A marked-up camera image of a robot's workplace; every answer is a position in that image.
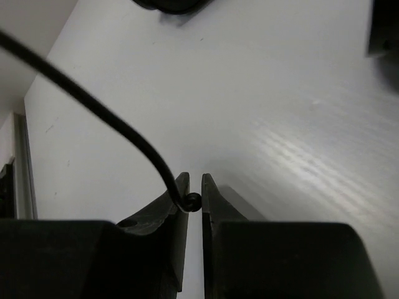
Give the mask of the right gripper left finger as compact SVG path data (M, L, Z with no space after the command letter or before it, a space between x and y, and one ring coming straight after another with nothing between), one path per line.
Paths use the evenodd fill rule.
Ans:
M1 221L2 298L175 298L188 215L164 193L109 221Z

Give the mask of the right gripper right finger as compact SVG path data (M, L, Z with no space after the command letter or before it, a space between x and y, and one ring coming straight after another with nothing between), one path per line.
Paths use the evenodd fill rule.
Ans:
M206 298L383 298L350 225L251 221L210 174L201 192Z

